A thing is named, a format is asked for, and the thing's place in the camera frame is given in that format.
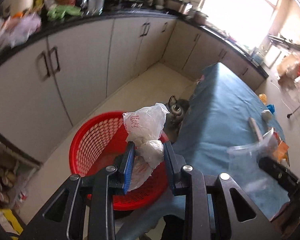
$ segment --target window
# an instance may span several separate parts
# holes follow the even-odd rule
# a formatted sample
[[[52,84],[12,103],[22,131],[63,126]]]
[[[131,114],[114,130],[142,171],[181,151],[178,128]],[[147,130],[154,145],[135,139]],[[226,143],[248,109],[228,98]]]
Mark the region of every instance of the window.
[[[205,0],[208,21],[240,44],[258,47],[267,35],[278,0]]]

